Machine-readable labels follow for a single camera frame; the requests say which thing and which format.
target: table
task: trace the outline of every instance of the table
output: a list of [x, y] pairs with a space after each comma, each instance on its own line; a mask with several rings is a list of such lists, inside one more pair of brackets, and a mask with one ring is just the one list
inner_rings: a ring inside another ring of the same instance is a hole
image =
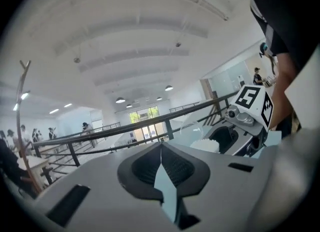
[[[40, 188], [44, 189], [45, 184], [44, 184], [44, 181], [42, 180], [41, 173], [43, 172], [42, 168], [46, 167], [49, 164], [49, 160], [36, 157], [36, 156], [31, 156], [31, 155], [27, 155], [26, 159], [28, 159], [29, 161], [29, 166], [34, 176], [34, 179], [36, 180]], [[20, 169], [25, 171], [27, 170], [25, 162], [22, 158], [18, 158], [17, 163]]]

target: wooden pole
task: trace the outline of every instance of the wooden pole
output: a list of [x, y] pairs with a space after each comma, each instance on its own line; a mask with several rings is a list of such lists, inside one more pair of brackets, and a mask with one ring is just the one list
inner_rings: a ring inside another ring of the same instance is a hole
[[25, 84], [25, 80], [26, 80], [26, 76], [27, 76], [27, 72], [29, 70], [30, 64], [31, 64], [31, 60], [29, 60], [29, 62], [25, 65], [22, 60], [20, 60], [20, 64], [23, 68], [23, 73], [22, 76], [20, 77], [19, 83], [18, 83], [18, 87], [16, 90], [16, 103], [17, 103], [17, 109], [16, 109], [16, 131], [17, 131], [17, 136], [18, 136], [18, 148], [20, 150], [23, 162], [25, 164], [25, 168], [28, 172], [29, 178], [35, 188], [35, 190], [37, 191], [37, 194], [41, 193], [41, 188], [39, 187], [39, 185], [37, 184], [37, 181], [34, 177], [34, 175], [31, 172], [30, 166], [29, 166], [29, 162], [28, 159], [26, 157], [26, 153], [25, 153], [25, 148], [24, 148], [24, 144], [22, 142], [22, 135], [21, 135], [21, 128], [20, 128], [20, 105], [22, 102], [21, 99], [21, 95], [23, 92], [23, 88], [24, 88], [24, 84]]

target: fluorescent light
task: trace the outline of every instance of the fluorescent light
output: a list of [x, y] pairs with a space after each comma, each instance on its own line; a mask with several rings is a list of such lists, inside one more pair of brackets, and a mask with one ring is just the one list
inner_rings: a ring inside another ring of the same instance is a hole
[[52, 110], [51, 112], [49, 112], [49, 114], [53, 114], [53, 113], [57, 112], [58, 110], [59, 110], [58, 108], [55, 110]]
[[22, 95], [21, 95], [21, 99], [22, 99], [22, 100], [24, 100], [28, 95], [29, 95], [29, 93], [28, 93], [28, 92], [26, 92], [26, 93], [22, 94]]
[[124, 98], [119, 97], [119, 98], [116, 99], [115, 103], [123, 103], [123, 102], [125, 102], [125, 101], [126, 101], [126, 100], [125, 100]]
[[173, 89], [173, 87], [171, 85], [168, 85], [164, 90], [165, 91], [171, 91]]

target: rectangular slot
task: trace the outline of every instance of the rectangular slot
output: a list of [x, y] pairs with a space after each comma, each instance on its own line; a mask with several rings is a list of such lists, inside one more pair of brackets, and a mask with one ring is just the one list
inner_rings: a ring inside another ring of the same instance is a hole
[[50, 220], [65, 227], [74, 215], [90, 188], [83, 185], [74, 186], [46, 215]]
[[244, 171], [247, 173], [251, 173], [252, 169], [254, 168], [253, 166], [249, 166], [249, 165], [245, 165], [245, 164], [241, 164], [241, 163], [236, 163], [236, 162], [232, 162], [228, 165], [228, 167], [240, 170], [240, 171]]

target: clear plastic bubble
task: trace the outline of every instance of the clear plastic bubble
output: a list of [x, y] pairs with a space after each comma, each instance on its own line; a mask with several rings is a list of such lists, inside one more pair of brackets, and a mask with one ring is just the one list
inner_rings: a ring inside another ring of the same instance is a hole
[[180, 138], [183, 139], [185, 145], [191, 145], [193, 142], [201, 140], [204, 137], [202, 125], [197, 121], [183, 122], [180, 128]]

